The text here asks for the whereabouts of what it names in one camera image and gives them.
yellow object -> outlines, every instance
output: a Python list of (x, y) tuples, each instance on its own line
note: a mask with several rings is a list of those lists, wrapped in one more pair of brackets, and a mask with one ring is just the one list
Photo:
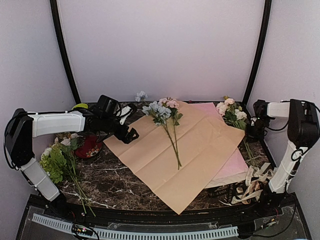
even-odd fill
[(86, 103), (79, 103), (79, 104), (75, 105), (75, 106), (72, 108), (72, 110), (75, 109), (75, 108), (88, 109), (88, 104), (86, 104)]

beige paper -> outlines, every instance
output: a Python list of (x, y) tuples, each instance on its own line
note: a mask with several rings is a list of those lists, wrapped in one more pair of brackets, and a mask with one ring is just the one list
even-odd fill
[(114, 136), (104, 141), (177, 214), (206, 187), (245, 135), (243, 130), (227, 126), (191, 104), (179, 104), (183, 114), (176, 128), (180, 170), (169, 137), (150, 116), (130, 125), (140, 135), (130, 144), (123, 144)]

white rose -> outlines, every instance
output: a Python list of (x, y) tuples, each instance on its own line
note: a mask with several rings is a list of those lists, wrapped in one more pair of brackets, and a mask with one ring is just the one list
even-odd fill
[(65, 146), (70, 146), (70, 145), (71, 145), (70, 139), (69, 139), (69, 138), (66, 138), (65, 140), (63, 140), (63, 141), (61, 142), (61, 144), (65, 145)]
[(44, 150), (43, 155), (49, 156), (50, 153), (51, 153), (51, 151), (52, 151), (52, 148), (51, 148), (51, 147), (47, 147), (47, 148)]
[(235, 100), (234, 100), (233, 98), (228, 98), (228, 99), (226, 99), (226, 100), (224, 101), (224, 103), (225, 103), (226, 105), (232, 105), (232, 104), (235, 103)]
[(247, 118), (247, 114), (243, 111), (237, 111), (237, 109), (235, 110), (235, 115), (236, 115), (236, 119), (237, 120), (241, 120), (241, 119), (246, 119)]
[(76, 134), (76, 133), (72, 133), (72, 134), (71, 134), (71, 139), (78, 138), (78, 137), (79, 137), (79, 135)]
[(224, 116), (226, 114), (227, 105), (224, 102), (219, 102), (216, 106), (216, 109), (218, 110), (219, 114)]

white wall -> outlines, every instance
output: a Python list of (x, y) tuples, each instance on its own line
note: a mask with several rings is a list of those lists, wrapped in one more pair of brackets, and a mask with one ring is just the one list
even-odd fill
[(264, 0), (59, 0), (80, 97), (240, 101)]
[[(74, 104), (60, 57), (48, 0), (0, 1), (0, 133), (15, 109), (51, 111)], [(39, 155), (52, 137), (34, 141)], [(16, 238), (30, 193), (22, 174), (11, 170), (0, 148), (0, 229)]]
[[(300, 99), (320, 107), (320, 1), (273, 1), (265, 47), (249, 106)], [(274, 128), (286, 123), (274, 120)], [(287, 132), (271, 132), (266, 143), (279, 164)], [(320, 239), (320, 142), (309, 151), (290, 187), (296, 192), (314, 239)]]

white ribbon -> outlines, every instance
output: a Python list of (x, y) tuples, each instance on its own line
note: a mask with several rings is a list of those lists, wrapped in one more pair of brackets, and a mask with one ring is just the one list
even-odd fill
[(243, 204), (250, 204), (251, 199), (255, 198), (257, 201), (260, 198), (260, 194), (263, 189), (260, 189), (259, 182), (267, 184), (266, 180), (270, 180), (274, 176), (274, 171), (269, 169), (265, 174), (263, 174), (269, 167), (270, 163), (264, 163), (261, 168), (256, 166), (250, 166), (245, 177), (245, 185), (247, 189), (244, 194), (233, 197), (231, 204), (236, 204), (242, 202)]

